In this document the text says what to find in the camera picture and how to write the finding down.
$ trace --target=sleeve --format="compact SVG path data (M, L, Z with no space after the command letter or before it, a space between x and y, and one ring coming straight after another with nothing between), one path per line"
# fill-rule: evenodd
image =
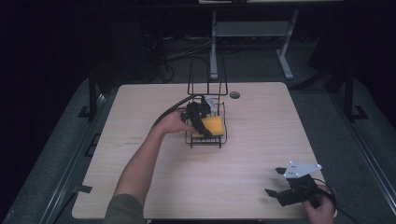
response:
M114 196L106 210L104 224L145 224L143 206L130 194Z

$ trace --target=table top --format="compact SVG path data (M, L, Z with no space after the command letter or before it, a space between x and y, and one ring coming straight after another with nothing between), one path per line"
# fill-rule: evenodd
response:
M206 88L195 84L194 90ZM283 83L229 83L239 99L221 96L227 142L194 146L185 133L163 140L145 218L301 218L300 204L282 207L264 189L287 189L276 167L317 163ZM120 174L163 111L187 97L187 84L126 85L119 89L73 208L75 218L103 218ZM320 171L313 177L323 179Z

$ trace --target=cable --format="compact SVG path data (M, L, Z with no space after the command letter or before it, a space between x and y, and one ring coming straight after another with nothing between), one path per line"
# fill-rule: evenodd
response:
M248 48L246 47L246 44L242 43L241 41L223 40L218 43L217 52L218 54L235 54L247 50Z
M334 191L332 190L332 187L327 184L326 182L324 182L323 180L319 180L316 178L313 178L314 180L319 181L320 183L326 185L326 187L332 192L332 196L334 197ZM344 209L340 208L340 206L336 205L335 209L337 209L337 211L340 211L342 214L344 214L344 216L348 217L351 221L353 221L356 224L361 224L358 220L356 220L356 218L354 218L353 216L351 216L350 214L348 214L346 211L344 211Z
M165 73L163 73L160 69L158 69L158 70L156 70L158 78L165 84L168 83L168 82L174 82L172 79L175 76L175 69L171 65L169 65L167 63L163 64L163 66L165 67L165 70L167 70L167 69L171 70L171 76L169 78L167 78L165 76Z
M332 205L334 207L334 213L335 213L335 209L337 207L337 201L335 200L335 197L333 195L331 195L329 192L327 192L327 191L325 191L323 189L310 188L310 187L307 187L307 186L304 186L304 185L292 185L292 184L290 184L290 187L291 188L299 188L299 189L309 189L309 190L313 191L314 193L321 194L321 195L324 195L324 196L328 197L332 201Z
M190 54L193 54L193 53L197 53L197 52L199 52L201 50L204 50L204 49L208 48L209 45L210 45L210 41L207 42L206 44L202 45L202 46L197 47L197 48L189 49L189 50L186 50L186 51L178 53L178 54L174 54L174 55L170 55L170 56L166 56L166 57L161 57L161 59L163 59L163 60L172 60L172 59L176 59L176 58L179 58L179 57L187 56L187 55L190 55Z
M155 125L157 125L166 115L172 113L172 112L175 111L179 106L183 105L184 103L186 103L186 102L188 102L189 100L192 100L193 98L198 97L198 96L204 97L203 95L196 95L196 94L193 94L193 95L190 95L190 96L184 98L183 100L179 101L177 104L172 105L169 109L167 109L165 112L163 112L163 113L157 118L157 120L155 120L155 122L154 122L154 124L152 125L151 129L152 129Z
M145 35L145 37L151 37L151 39L154 40L154 43L152 44L152 47L150 47L148 49L148 51L152 51L153 49L155 49L155 47L157 47L157 38L155 38L154 35Z

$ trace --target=black wire rack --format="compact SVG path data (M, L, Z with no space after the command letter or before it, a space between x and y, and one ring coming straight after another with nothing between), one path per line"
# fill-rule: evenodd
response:
M193 64L194 64L194 59L191 59L191 66L190 66L190 74L189 74L189 86L187 89L187 94L188 95L204 95L205 97L210 98L214 105L216 106L217 110L212 111L209 117L215 117L215 116L221 116L222 119L222 124L223 124L223 135L214 135L211 137L203 137L203 136L193 136L192 133L185 133L185 141L187 144L191 146L191 148L195 145L210 145L210 146L219 146L221 148L222 144L225 144L227 142L227 125L226 125L226 118L225 118L225 104L220 100L220 96L225 96L228 95L228 83L227 83L227 76L225 72L225 66L224 66L224 58L222 60L223 66L222 66L222 73L218 73L218 79L213 80L210 76L209 73L209 67L206 67L206 90L204 92L196 92L194 88L194 69L193 69ZM211 85L219 83L219 88L216 88L214 91L211 90Z

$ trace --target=yellow sponge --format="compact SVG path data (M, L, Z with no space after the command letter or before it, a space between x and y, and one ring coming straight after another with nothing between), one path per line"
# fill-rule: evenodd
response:
M214 136L221 136L224 133L224 128L222 124L222 118L221 116L215 116L215 117L207 117L201 119L202 123L205 125L205 127L214 135ZM200 135L198 133L193 133L192 137L203 137L203 135Z

